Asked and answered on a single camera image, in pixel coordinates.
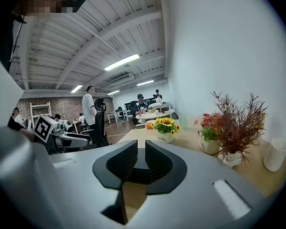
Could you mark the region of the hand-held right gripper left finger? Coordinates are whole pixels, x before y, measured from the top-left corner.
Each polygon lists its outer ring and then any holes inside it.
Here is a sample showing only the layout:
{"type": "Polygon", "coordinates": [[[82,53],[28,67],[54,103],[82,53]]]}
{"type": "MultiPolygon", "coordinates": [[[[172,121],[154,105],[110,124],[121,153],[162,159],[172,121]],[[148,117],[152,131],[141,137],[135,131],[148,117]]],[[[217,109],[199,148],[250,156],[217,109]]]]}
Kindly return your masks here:
{"type": "Polygon", "coordinates": [[[121,190],[138,160],[138,141],[126,141],[95,160],[92,171],[105,188],[121,190]]]}

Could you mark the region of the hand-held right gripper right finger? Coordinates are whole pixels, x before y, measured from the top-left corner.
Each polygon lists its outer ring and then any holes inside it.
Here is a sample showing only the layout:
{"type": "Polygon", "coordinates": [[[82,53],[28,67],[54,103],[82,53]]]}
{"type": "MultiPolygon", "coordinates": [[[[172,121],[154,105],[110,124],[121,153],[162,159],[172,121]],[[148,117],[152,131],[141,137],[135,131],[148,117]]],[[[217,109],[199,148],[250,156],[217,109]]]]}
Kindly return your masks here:
{"type": "Polygon", "coordinates": [[[145,141],[145,162],[149,168],[151,182],[147,195],[171,193],[185,179],[186,162],[177,155],[175,146],[152,140],[145,141]]]}

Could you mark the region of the round white table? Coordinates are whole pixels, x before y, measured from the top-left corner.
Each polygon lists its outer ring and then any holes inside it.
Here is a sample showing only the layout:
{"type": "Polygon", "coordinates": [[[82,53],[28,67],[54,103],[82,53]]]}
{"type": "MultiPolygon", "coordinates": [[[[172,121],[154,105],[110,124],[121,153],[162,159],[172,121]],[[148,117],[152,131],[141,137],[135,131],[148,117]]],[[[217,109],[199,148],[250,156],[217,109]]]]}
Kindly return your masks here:
{"type": "Polygon", "coordinates": [[[153,113],[143,113],[141,115],[137,115],[135,118],[137,120],[142,120],[142,121],[147,121],[147,120],[155,120],[157,118],[161,118],[161,117],[166,117],[166,116],[170,116],[172,117],[172,114],[175,112],[174,109],[169,109],[167,111],[165,111],[164,113],[159,112],[158,114],[156,114],[155,112],[153,113]]]}

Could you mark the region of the ceiling air conditioner unit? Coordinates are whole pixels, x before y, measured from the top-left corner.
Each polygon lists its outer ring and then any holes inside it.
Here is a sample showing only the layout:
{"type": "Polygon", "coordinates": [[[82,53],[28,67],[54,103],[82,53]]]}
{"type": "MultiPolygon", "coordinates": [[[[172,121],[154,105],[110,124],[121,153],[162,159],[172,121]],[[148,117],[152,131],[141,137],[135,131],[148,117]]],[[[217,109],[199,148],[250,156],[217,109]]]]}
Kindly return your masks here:
{"type": "Polygon", "coordinates": [[[135,76],[131,73],[128,73],[128,74],[124,74],[124,75],[121,75],[121,76],[113,79],[112,81],[110,81],[110,84],[111,85],[120,85],[120,84],[129,82],[129,81],[132,81],[134,79],[135,79],[135,76]]]}

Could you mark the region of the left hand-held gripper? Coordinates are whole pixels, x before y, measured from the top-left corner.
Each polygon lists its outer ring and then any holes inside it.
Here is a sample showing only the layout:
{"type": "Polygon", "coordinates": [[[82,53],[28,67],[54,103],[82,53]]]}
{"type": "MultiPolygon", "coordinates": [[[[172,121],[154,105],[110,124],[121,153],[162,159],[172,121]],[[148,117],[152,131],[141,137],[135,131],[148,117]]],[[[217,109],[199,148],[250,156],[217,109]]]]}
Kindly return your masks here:
{"type": "Polygon", "coordinates": [[[48,153],[58,153],[56,138],[61,135],[62,146],[66,148],[81,148],[87,146],[91,137],[77,133],[64,133],[62,124],[40,114],[34,127],[35,135],[45,144],[48,153]]]}

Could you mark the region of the white ladder shelf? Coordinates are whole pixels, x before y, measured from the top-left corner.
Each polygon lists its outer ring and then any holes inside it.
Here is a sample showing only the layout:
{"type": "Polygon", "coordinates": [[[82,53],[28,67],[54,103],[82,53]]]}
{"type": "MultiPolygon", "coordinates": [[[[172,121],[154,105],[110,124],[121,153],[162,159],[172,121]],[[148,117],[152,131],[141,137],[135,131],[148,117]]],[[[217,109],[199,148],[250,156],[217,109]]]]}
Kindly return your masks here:
{"type": "Polygon", "coordinates": [[[46,104],[37,104],[37,105],[33,105],[32,103],[30,103],[30,111],[31,111],[32,127],[35,127],[35,124],[40,114],[52,117],[50,102],[47,102],[46,104]]]}

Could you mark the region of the sunflowers in white pot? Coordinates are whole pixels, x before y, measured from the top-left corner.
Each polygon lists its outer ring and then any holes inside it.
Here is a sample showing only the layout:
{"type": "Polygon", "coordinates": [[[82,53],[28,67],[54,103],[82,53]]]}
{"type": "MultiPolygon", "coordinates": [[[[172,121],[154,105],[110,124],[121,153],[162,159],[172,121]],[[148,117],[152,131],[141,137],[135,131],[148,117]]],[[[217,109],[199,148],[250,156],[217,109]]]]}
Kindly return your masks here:
{"type": "Polygon", "coordinates": [[[157,118],[151,126],[157,131],[157,141],[167,144],[171,143],[180,131],[180,126],[169,117],[157,118]]]}

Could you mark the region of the black office chair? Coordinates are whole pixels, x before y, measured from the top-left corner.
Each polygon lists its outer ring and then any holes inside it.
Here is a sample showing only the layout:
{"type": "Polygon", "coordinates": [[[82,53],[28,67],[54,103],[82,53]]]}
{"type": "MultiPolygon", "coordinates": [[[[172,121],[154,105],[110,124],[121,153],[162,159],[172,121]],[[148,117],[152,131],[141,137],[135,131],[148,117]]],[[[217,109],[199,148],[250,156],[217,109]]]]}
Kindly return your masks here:
{"type": "Polygon", "coordinates": [[[93,140],[97,147],[109,146],[110,143],[107,139],[107,133],[104,129],[104,114],[106,111],[106,104],[104,98],[100,97],[96,99],[94,103],[95,110],[97,114],[95,116],[95,127],[94,127],[94,137],[93,140]]]}

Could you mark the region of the white rectangular desk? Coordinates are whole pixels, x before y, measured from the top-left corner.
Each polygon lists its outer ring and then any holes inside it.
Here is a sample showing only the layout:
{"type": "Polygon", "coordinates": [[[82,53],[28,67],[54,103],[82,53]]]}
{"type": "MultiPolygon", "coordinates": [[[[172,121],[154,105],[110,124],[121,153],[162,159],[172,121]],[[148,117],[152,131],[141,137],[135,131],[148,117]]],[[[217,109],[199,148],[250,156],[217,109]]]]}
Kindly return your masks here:
{"type": "Polygon", "coordinates": [[[107,114],[107,117],[108,117],[108,122],[109,124],[111,124],[111,119],[115,118],[115,122],[118,123],[118,119],[119,118],[123,118],[125,121],[129,122],[129,116],[128,114],[130,113],[130,110],[122,110],[122,111],[117,111],[117,112],[114,112],[114,113],[109,113],[107,114]]]}

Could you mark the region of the red flowers in white pot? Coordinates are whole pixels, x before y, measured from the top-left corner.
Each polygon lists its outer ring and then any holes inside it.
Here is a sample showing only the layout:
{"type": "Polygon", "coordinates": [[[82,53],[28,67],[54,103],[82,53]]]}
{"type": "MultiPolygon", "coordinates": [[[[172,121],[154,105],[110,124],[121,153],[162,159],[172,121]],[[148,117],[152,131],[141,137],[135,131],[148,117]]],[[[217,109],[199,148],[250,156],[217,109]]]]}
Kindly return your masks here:
{"type": "Polygon", "coordinates": [[[218,135],[216,133],[216,122],[220,114],[203,114],[202,120],[195,120],[194,125],[200,124],[197,131],[200,137],[200,148],[208,155],[219,152],[218,135]]]}

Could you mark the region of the white mug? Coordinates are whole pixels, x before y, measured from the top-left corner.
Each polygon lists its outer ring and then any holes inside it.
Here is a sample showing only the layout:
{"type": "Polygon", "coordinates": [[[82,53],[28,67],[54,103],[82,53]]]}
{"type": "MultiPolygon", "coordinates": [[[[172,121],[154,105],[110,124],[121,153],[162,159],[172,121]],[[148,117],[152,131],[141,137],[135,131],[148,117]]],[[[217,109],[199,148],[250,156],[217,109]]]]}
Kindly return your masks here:
{"type": "Polygon", "coordinates": [[[280,169],[285,156],[286,141],[282,138],[274,138],[270,142],[263,164],[268,171],[276,172],[280,169]]]}

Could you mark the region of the reddish brown plant white pot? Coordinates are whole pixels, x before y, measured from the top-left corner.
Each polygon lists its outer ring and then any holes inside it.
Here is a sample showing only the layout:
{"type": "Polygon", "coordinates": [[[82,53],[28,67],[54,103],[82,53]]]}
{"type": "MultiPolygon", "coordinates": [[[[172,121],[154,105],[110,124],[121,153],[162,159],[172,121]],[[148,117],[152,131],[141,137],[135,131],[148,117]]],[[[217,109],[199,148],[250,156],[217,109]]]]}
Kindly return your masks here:
{"type": "Polygon", "coordinates": [[[219,110],[212,122],[219,144],[218,157],[231,168],[239,166],[248,160],[248,148],[264,134],[267,107],[253,93],[241,106],[228,94],[212,92],[212,96],[219,110]]]}

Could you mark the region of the person's left forearm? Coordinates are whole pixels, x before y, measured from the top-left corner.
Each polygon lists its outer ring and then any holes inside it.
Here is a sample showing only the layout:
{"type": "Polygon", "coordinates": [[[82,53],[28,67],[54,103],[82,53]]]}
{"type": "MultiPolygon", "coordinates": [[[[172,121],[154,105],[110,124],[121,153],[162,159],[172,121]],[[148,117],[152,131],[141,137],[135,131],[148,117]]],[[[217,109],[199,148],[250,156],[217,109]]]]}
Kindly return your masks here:
{"type": "Polygon", "coordinates": [[[12,130],[20,132],[21,134],[26,136],[31,142],[34,142],[36,135],[33,132],[25,129],[19,123],[15,122],[12,117],[10,117],[10,119],[9,119],[8,127],[12,130]]]}

